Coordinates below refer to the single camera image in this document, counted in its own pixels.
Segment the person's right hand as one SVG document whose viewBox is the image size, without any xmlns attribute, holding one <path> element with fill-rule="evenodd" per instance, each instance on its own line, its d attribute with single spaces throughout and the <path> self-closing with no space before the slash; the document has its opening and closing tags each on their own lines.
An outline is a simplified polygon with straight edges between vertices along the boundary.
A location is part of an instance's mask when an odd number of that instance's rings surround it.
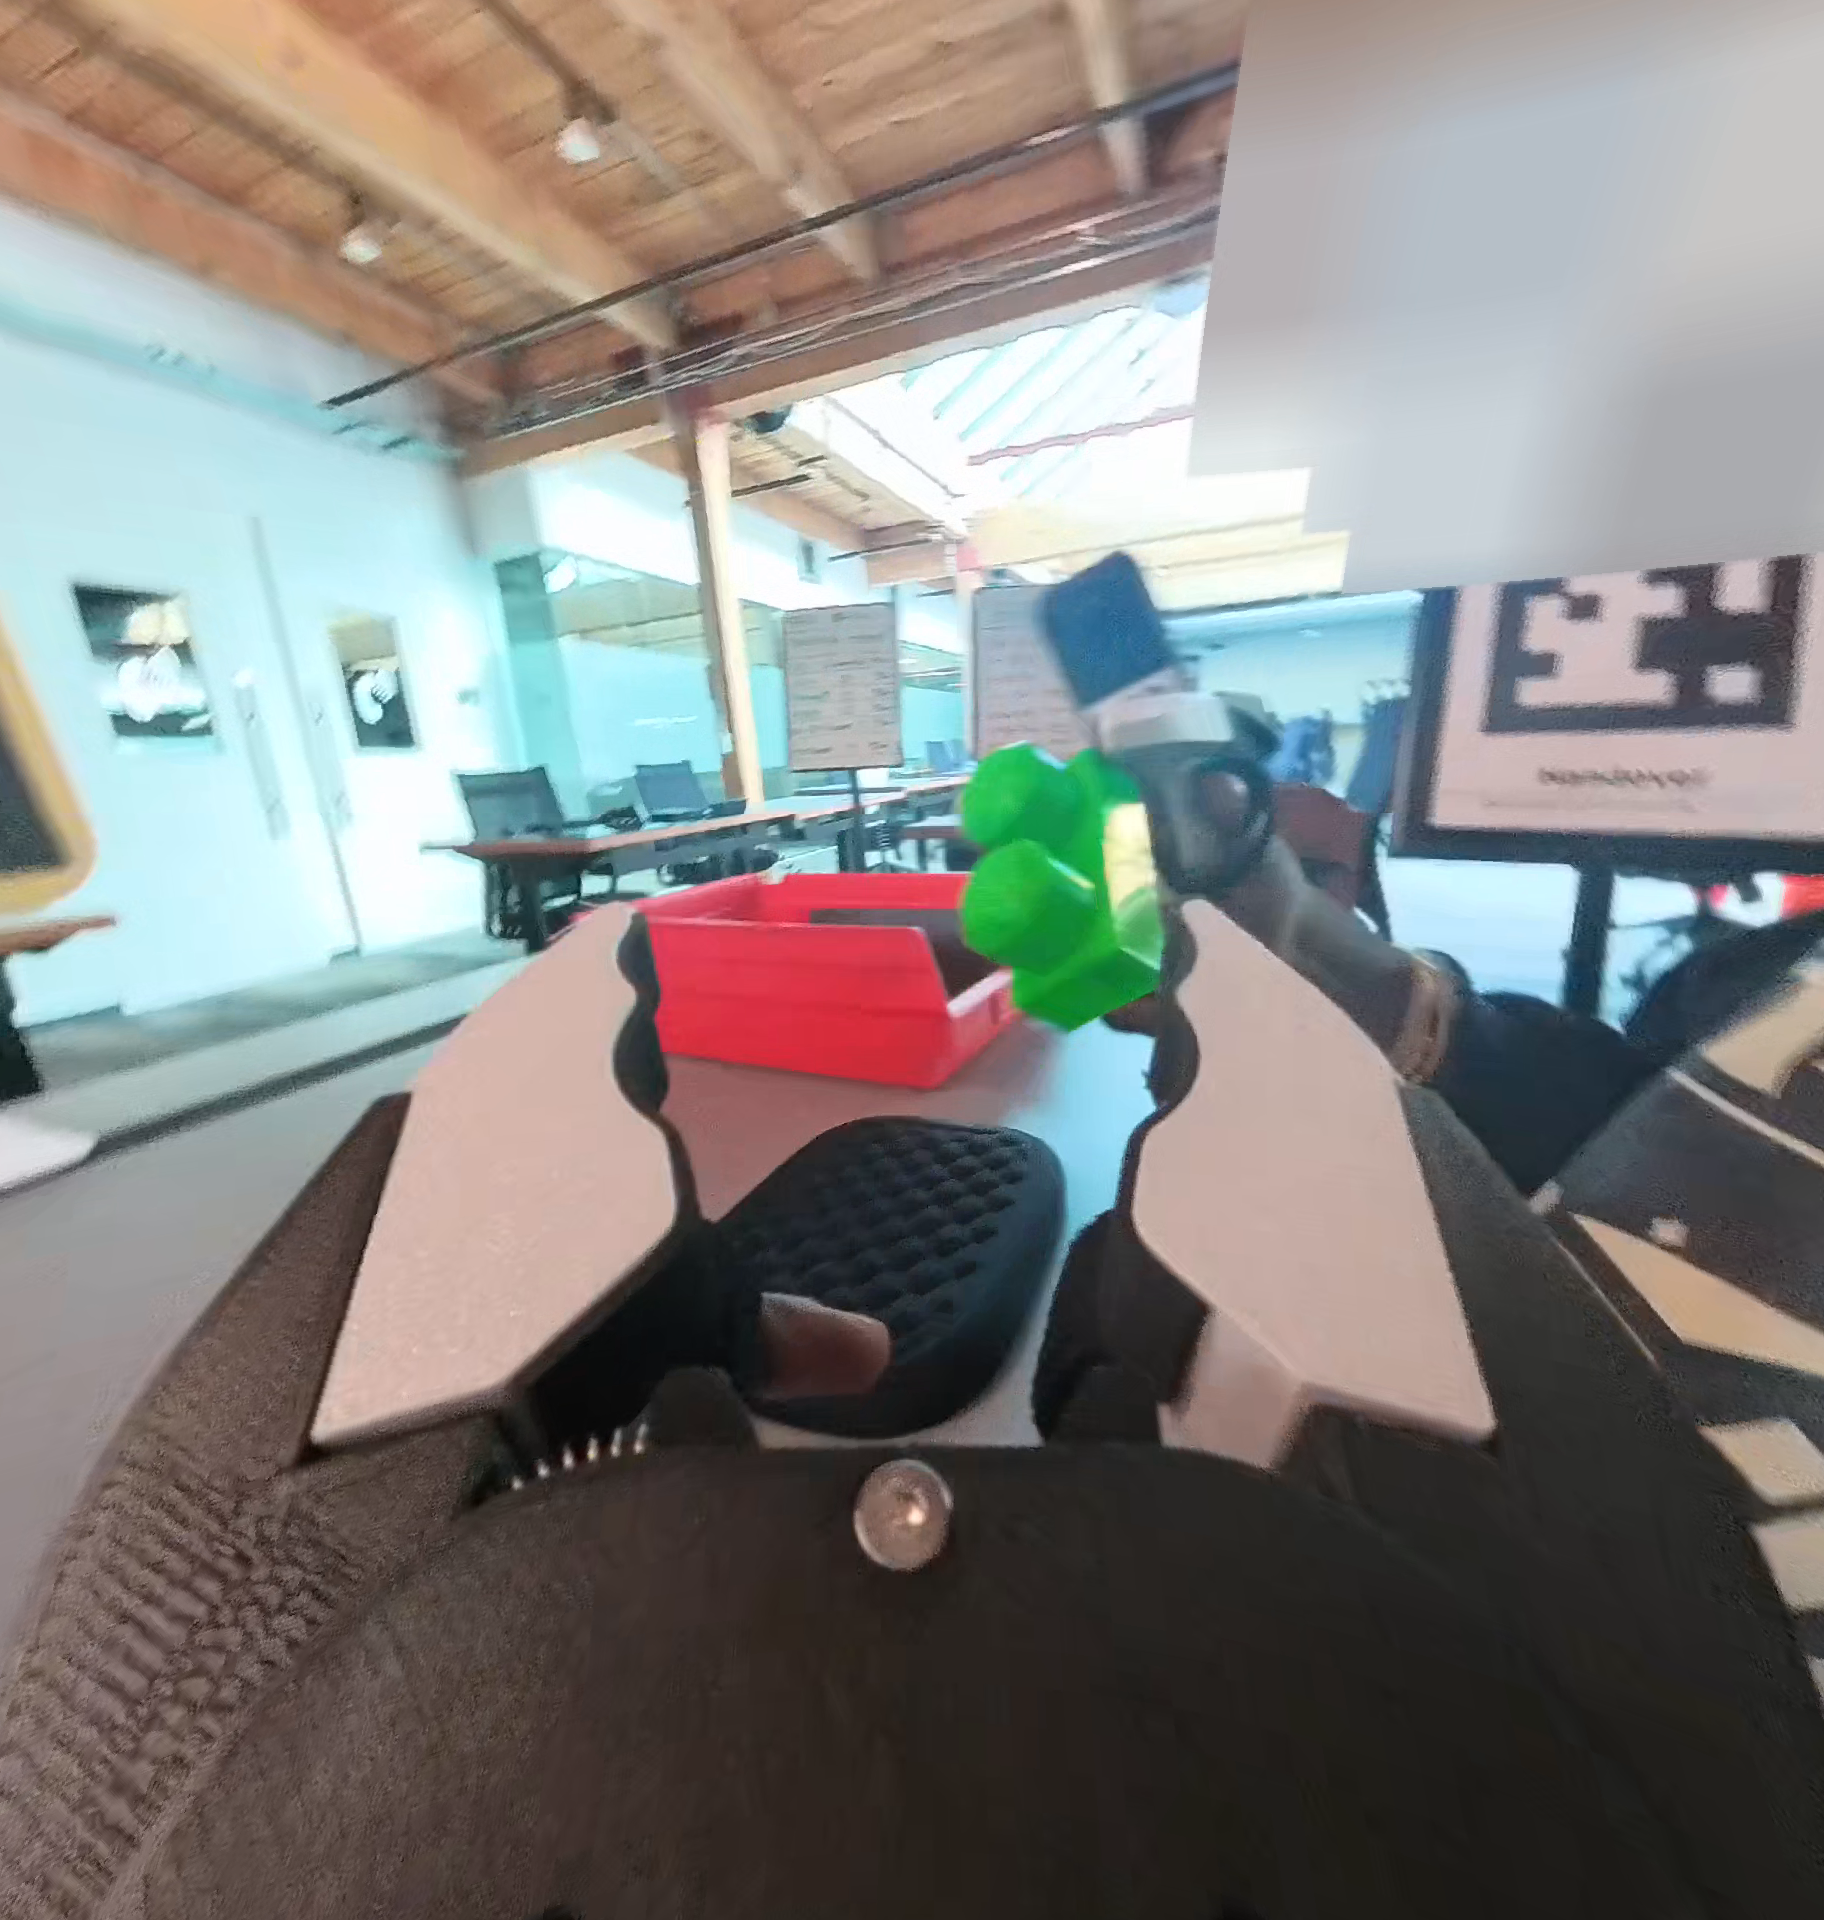
<svg viewBox="0 0 1824 1920">
<path fill-rule="evenodd" d="M 1273 825 L 1213 905 L 1340 1006 L 1398 1075 L 1426 1083 L 1452 1034 L 1455 983 L 1358 910 L 1365 818 L 1321 786 L 1275 788 Z"/>
</svg>

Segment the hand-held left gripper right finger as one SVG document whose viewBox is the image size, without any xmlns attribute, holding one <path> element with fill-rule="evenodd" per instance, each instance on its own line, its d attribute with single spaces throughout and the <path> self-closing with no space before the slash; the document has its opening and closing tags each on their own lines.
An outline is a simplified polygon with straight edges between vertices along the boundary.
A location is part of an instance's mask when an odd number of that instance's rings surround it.
<svg viewBox="0 0 1824 1920">
<path fill-rule="evenodd" d="M 1215 905 L 1173 927 L 1184 1088 L 1137 1146 L 1122 1213 L 1204 1318 L 1160 1386 L 1163 1439 L 1275 1470 L 1334 1409 L 1479 1446 L 1496 1411 L 1403 1083 L 1324 994 Z"/>
</svg>

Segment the green cross-shaped plastic block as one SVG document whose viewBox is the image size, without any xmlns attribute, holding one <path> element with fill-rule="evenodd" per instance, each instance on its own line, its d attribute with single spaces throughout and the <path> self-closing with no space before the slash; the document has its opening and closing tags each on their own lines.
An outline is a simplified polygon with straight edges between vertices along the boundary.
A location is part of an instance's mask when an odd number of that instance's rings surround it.
<svg viewBox="0 0 1824 1920">
<path fill-rule="evenodd" d="M 961 929 L 1009 973 L 1022 1014 L 1076 1030 L 1157 994 L 1163 882 L 1148 806 L 1119 764 L 1097 749 L 1001 747 L 966 782 L 958 821 L 976 851 Z"/>
</svg>

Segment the handwritten whiteboard sign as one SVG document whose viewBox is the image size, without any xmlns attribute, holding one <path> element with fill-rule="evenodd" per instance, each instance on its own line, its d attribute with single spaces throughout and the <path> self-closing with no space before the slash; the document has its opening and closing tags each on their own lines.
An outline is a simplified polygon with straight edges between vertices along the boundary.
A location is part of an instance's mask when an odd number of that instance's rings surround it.
<svg viewBox="0 0 1824 1920">
<path fill-rule="evenodd" d="M 786 767 L 861 774 L 905 745 L 899 609 L 890 599 L 780 615 Z"/>
<path fill-rule="evenodd" d="M 1039 626 L 1044 585 L 986 585 L 972 604 L 972 747 L 976 758 L 1032 745 L 1059 761 L 1092 745 Z"/>
</svg>

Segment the wooden support post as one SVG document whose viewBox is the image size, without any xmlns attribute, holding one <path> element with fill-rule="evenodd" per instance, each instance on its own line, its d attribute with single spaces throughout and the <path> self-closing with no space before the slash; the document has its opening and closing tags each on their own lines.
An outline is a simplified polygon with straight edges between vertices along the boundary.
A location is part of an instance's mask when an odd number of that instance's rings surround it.
<svg viewBox="0 0 1824 1920">
<path fill-rule="evenodd" d="M 766 804 L 744 604 L 736 576 L 730 423 L 706 406 L 673 408 L 673 444 L 689 488 L 707 679 L 725 739 L 725 783 L 749 807 Z"/>
</svg>

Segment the black foam pad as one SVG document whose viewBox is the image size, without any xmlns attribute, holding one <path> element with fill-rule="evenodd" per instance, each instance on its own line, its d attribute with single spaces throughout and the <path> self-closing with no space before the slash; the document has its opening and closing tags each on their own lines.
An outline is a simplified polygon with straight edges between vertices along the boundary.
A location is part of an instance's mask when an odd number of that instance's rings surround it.
<svg viewBox="0 0 1824 1920">
<path fill-rule="evenodd" d="M 1029 1133 L 867 1115 L 809 1141 L 711 1232 L 733 1281 L 880 1319 L 893 1361 L 867 1395 L 766 1397 L 780 1424 L 881 1442 L 972 1407 L 1054 1277 L 1065 1174 Z"/>
</svg>

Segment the red plastic storage bin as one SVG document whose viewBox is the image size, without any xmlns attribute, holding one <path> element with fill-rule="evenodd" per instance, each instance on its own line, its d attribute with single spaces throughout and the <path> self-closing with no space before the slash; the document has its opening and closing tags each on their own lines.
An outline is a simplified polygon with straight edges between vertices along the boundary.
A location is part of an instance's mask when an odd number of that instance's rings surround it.
<svg viewBox="0 0 1824 1920">
<path fill-rule="evenodd" d="M 963 873 L 759 873 L 649 899 L 665 1051 L 935 1091 L 1020 1023 Z"/>
</svg>

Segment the black framed marker sign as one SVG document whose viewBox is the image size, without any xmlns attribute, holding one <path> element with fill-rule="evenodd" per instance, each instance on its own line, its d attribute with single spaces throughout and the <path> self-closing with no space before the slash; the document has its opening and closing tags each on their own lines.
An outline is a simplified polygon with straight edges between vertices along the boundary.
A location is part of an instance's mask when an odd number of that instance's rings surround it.
<svg viewBox="0 0 1824 1920">
<path fill-rule="evenodd" d="M 1824 553 L 1428 589 L 1391 843 L 1570 868 L 1583 1014 L 1621 875 L 1824 875 Z"/>
</svg>

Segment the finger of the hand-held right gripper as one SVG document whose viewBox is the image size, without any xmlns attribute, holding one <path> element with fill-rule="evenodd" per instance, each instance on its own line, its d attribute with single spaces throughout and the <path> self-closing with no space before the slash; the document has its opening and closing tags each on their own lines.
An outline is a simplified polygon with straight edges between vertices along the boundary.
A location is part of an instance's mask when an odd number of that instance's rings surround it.
<svg viewBox="0 0 1824 1920">
<path fill-rule="evenodd" d="M 1094 743 L 1104 753 L 1229 749 L 1234 745 L 1234 725 L 1215 692 L 1128 688 L 1094 705 Z"/>
</svg>

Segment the person's right forearm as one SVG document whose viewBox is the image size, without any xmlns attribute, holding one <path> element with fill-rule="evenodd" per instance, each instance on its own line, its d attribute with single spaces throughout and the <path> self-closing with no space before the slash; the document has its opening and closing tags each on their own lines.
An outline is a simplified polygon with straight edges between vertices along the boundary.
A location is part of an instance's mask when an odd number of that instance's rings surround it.
<svg viewBox="0 0 1824 1920">
<path fill-rule="evenodd" d="M 1649 1009 L 1621 1030 L 1541 999 L 1458 987 L 1428 1088 L 1536 1196 L 1700 1030 L 1687 1004 Z"/>
</svg>

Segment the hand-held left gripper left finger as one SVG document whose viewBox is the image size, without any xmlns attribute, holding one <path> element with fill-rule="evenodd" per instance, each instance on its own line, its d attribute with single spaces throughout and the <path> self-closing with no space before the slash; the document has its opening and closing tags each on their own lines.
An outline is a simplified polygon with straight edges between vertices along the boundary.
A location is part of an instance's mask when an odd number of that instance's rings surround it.
<svg viewBox="0 0 1824 1920">
<path fill-rule="evenodd" d="M 411 1085 L 311 1419 L 344 1453 L 508 1409 L 694 1223 L 645 916 L 603 905 Z"/>
</svg>

